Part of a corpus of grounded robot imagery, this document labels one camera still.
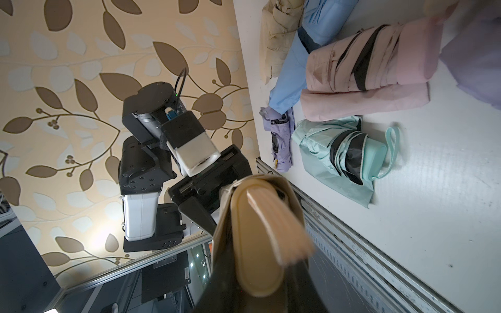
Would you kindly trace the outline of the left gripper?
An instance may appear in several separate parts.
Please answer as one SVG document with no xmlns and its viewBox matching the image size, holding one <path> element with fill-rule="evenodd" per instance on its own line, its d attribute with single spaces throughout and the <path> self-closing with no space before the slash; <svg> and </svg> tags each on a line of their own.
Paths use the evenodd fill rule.
<svg viewBox="0 0 501 313">
<path fill-rule="evenodd" d="M 193 177 L 183 178 L 168 189 L 172 200 L 168 212 L 181 212 L 213 236 L 217 223 L 211 214 L 220 207 L 220 189 L 251 174 L 247 158 L 236 145 L 231 145 L 209 168 Z"/>
</svg>

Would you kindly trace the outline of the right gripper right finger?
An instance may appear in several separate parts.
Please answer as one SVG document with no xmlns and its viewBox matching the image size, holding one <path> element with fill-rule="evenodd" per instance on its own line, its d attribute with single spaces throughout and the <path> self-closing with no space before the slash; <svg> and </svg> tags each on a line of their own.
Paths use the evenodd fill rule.
<svg viewBox="0 0 501 313">
<path fill-rule="evenodd" d="M 309 275 L 306 261 L 285 268 L 283 291 L 285 312 L 327 312 Z"/>
</svg>

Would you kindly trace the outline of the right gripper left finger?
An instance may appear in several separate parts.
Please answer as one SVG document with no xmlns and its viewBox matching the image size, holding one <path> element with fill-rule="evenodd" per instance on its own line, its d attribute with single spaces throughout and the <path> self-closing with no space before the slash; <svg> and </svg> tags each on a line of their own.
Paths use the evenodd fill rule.
<svg viewBox="0 0 501 313">
<path fill-rule="evenodd" d="M 193 312 L 245 312 L 245 292 L 237 281 L 236 257 L 229 243 L 215 261 L 213 274 Z"/>
</svg>

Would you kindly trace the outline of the cream sleeved umbrella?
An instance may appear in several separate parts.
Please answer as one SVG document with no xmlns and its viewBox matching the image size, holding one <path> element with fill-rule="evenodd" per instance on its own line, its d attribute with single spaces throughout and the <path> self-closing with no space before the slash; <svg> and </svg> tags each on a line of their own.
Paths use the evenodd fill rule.
<svg viewBox="0 0 501 313">
<path fill-rule="evenodd" d="M 279 274 L 314 253 L 299 200 L 284 177 L 241 179 L 223 189 L 220 208 L 213 257 L 232 245 L 240 275 Z"/>
</svg>

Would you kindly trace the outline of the tan umbrella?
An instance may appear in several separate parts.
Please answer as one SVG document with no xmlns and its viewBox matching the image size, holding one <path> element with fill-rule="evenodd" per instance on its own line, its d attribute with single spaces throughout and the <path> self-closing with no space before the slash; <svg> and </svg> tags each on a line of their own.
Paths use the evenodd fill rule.
<svg viewBox="0 0 501 313">
<path fill-rule="evenodd" d="M 237 281 L 250 296 L 274 294 L 283 284 L 285 268 L 314 253 L 292 199 L 263 179 L 236 187 L 230 214 Z"/>
</svg>

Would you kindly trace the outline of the purple umbrella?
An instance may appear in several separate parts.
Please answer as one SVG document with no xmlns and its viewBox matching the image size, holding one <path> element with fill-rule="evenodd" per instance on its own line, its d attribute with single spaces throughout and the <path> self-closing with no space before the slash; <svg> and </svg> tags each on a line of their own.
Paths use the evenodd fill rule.
<svg viewBox="0 0 501 313">
<path fill-rule="evenodd" d="M 267 106 L 262 107 L 259 114 L 263 120 L 264 130 L 271 134 L 273 167 L 280 173 L 288 172 L 293 165 L 290 148 L 291 136 L 296 127 L 293 109 L 280 114 Z"/>
</svg>

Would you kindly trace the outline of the mint green umbrella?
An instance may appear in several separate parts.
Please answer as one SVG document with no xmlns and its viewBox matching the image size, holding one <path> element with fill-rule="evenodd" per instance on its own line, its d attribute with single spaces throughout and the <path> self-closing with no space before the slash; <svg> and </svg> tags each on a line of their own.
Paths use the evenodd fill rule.
<svg viewBox="0 0 501 313">
<path fill-rule="evenodd" d="M 305 171 L 330 189 L 368 208 L 374 181 L 392 170 L 400 148 L 400 131 L 389 127 L 385 142 L 361 131 L 362 118 L 300 121 L 292 134 Z"/>
</svg>

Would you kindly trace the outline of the pink sleeved umbrella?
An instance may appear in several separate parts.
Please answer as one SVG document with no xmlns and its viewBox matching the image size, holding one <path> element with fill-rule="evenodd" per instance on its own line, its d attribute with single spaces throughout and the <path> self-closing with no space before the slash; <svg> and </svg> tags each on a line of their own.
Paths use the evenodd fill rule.
<svg viewBox="0 0 501 313">
<path fill-rule="evenodd" d="M 390 85 L 349 93 L 301 92 L 301 107 L 309 121 L 330 121 L 350 116 L 421 108 L 430 102 L 426 83 Z"/>
</svg>

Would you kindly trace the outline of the beige umbrella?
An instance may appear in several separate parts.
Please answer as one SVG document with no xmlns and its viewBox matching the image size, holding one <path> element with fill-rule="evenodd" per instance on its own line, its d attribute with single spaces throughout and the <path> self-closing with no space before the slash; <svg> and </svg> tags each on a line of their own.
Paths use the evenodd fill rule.
<svg viewBox="0 0 501 313">
<path fill-rule="evenodd" d="M 264 84 L 279 76 L 297 29 L 304 1 L 271 0 L 262 9 L 260 26 L 260 77 Z"/>
</svg>

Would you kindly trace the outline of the blue sleeved umbrella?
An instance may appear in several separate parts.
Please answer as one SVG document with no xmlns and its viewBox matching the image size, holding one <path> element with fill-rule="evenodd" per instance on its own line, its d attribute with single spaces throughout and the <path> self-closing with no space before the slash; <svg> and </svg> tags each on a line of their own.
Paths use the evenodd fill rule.
<svg viewBox="0 0 501 313">
<path fill-rule="evenodd" d="M 277 83 L 270 92 L 269 107 L 284 114 L 299 102 L 301 91 L 307 88 L 309 54 L 334 41 L 357 3 L 358 0 L 305 2 L 301 26 L 294 34 Z"/>
</svg>

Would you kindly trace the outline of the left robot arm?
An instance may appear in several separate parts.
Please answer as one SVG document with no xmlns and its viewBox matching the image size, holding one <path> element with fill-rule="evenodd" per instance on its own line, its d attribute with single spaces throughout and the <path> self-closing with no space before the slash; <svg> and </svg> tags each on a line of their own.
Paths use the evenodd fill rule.
<svg viewBox="0 0 501 313">
<path fill-rule="evenodd" d="M 236 146 L 219 151 L 175 88 L 156 82 L 123 103 L 119 183 L 125 252 L 163 250 L 182 242 L 187 217 L 213 234 L 220 190 L 250 176 Z"/>
</svg>

